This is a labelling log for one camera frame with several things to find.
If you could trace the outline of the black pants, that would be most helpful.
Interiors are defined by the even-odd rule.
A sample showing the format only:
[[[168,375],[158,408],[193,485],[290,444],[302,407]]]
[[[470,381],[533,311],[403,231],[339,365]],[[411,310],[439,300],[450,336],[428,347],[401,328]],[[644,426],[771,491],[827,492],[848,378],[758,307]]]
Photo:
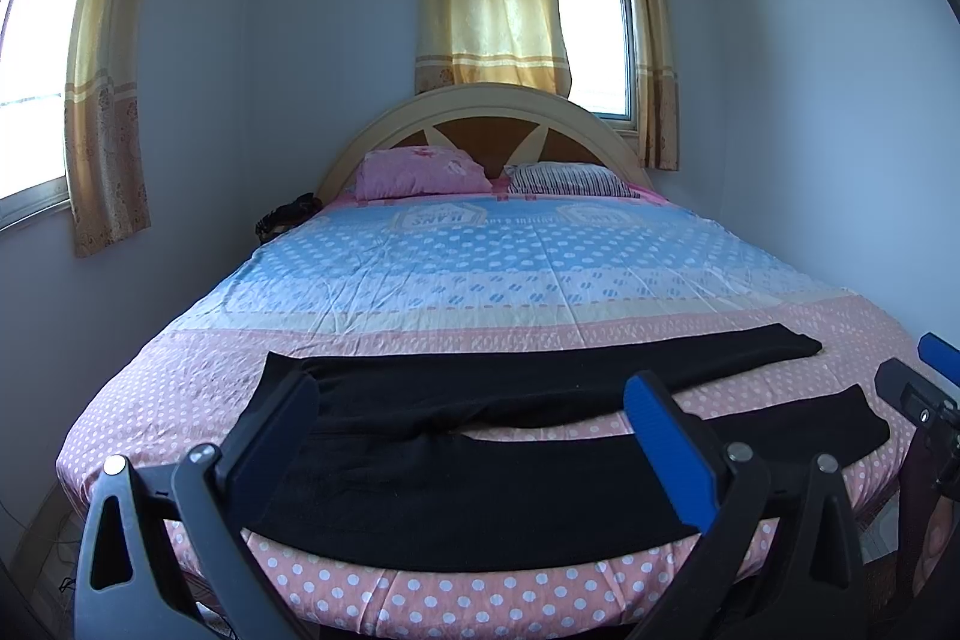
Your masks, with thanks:
[[[508,354],[270,356],[301,370],[316,419],[254,531],[350,564],[428,573],[546,569],[679,541],[635,437],[556,429],[622,409],[649,372],[672,393],[748,370],[804,372],[820,342],[782,325]]]

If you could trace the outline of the polka dot bed sheet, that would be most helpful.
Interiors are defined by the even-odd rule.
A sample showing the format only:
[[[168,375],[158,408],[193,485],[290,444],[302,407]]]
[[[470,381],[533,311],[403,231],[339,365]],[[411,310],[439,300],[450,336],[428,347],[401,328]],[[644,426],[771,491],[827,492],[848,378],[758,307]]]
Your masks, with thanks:
[[[342,198],[264,245],[155,336],[71,427],[55,471],[78,512],[107,455],[176,461],[235,425],[268,353],[306,357],[532,353],[782,323],[822,342],[685,392],[701,417],[864,388],[890,440],[844,470],[854,511],[882,502],[913,427],[874,390],[877,367],[919,365],[882,308],[775,259],[715,221],[641,198]],[[551,638],[643,619],[695,539],[555,569],[358,567],[245,531],[304,622],[389,638]]]

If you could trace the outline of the black bag beside bed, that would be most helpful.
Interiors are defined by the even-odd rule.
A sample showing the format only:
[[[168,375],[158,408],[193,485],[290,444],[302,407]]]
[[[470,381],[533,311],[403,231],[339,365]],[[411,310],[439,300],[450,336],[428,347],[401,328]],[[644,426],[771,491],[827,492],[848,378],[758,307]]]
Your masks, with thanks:
[[[260,245],[273,241],[293,227],[301,226],[322,209],[322,202],[314,193],[302,193],[290,203],[272,209],[257,221],[254,232]]]

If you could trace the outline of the yellow right curtain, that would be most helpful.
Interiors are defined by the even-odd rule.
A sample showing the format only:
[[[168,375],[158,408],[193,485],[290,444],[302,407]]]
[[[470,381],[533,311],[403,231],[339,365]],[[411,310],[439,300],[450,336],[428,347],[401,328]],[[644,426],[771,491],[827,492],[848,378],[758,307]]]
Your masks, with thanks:
[[[644,169],[679,169],[679,86],[669,0],[630,0],[633,14],[633,113]]]

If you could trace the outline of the yellow left curtain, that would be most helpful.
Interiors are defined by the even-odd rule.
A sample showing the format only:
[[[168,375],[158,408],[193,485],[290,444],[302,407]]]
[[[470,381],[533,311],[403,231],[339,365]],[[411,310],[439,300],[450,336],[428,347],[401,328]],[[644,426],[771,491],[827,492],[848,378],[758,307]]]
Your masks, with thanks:
[[[65,164],[76,257],[151,226],[137,88],[142,0],[76,0],[65,80]]]

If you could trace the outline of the striped pillow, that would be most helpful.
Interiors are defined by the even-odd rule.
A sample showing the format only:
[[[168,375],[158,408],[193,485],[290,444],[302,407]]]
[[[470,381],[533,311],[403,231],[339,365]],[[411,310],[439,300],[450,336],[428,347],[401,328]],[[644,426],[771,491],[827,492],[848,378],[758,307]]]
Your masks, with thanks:
[[[509,193],[570,197],[630,198],[631,190],[612,170],[599,164],[514,164],[503,170]]]

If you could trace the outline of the pink pillow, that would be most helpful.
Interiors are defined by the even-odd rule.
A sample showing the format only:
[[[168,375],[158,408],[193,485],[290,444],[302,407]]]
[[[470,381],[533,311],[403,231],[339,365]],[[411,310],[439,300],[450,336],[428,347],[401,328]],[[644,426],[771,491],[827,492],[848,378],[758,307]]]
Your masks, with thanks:
[[[355,197],[362,202],[491,193],[485,169],[467,152],[444,146],[397,146],[364,156],[355,177]]]

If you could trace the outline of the cream wooden headboard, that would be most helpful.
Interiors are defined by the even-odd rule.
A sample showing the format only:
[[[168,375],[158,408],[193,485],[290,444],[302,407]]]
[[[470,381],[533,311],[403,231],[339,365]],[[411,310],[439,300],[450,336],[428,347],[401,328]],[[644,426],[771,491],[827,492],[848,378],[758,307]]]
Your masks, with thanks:
[[[462,149],[490,179],[506,166],[553,161],[602,164],[630,184],[652,185],[622,135],[582,107],[537,89],[465,85],[425,92],[382,113],[340,152],[317,198],[338,197],[366,152],[413,143]]]

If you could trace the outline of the back window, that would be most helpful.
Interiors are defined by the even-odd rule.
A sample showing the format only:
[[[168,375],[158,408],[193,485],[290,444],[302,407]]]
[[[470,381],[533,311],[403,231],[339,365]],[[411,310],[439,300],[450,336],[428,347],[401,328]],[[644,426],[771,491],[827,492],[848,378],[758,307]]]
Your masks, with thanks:
[[[633,128],[631,0],[558,0],[571,67],[569,100],[612,127]]]

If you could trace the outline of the window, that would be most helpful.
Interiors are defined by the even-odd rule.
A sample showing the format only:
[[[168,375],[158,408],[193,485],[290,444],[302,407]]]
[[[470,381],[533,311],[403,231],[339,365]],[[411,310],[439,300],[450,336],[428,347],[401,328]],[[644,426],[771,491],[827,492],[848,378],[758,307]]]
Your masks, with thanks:
[[[612,127],[633,128],[631,0],[558,0],[571,67],[569,100]]]
[[[75,7],[76,0],[2,0],[5,227],[67,201],[64,91]]]

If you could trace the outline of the left side window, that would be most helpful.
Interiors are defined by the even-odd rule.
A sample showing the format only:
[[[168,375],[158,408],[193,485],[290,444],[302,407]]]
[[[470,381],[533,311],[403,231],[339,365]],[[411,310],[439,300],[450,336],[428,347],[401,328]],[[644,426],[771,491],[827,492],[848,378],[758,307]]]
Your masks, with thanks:
[[[67,201],[64,91],[75,7],[76,0],[2,0],[5,227]]]

